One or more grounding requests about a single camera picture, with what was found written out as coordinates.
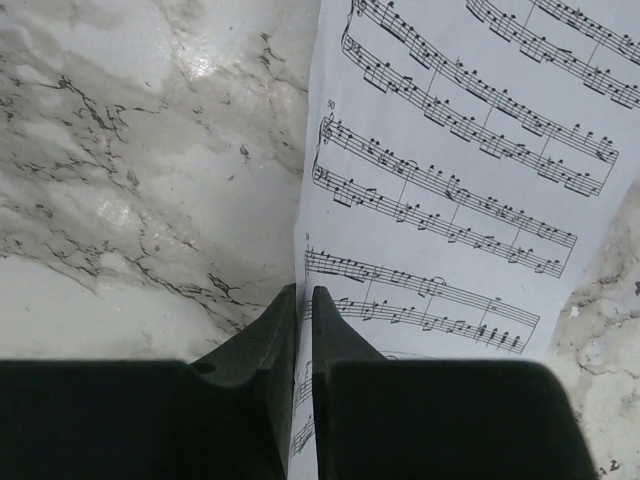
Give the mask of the sheet music page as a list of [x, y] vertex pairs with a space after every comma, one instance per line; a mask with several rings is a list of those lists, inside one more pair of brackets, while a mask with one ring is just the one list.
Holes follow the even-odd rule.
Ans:
[[639, 170], [639, 5], [324, 1], [306, 146], [288, 475], [322, 479], [316, 288], [389, 360], [544, 366]]

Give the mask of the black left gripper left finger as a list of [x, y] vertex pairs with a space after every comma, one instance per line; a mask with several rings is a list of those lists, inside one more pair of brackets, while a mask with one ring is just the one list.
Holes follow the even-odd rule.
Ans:
[[5, 479], [282, 479], [296, 289], [186, 363], [5, 360]]

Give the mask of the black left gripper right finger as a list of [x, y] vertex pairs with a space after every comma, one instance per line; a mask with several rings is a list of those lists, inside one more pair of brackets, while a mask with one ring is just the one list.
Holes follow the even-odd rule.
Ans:
[[312, 296], [312, 391], [322, 479], [593, 479], [568, 397], [513, 360], [389, 360]]

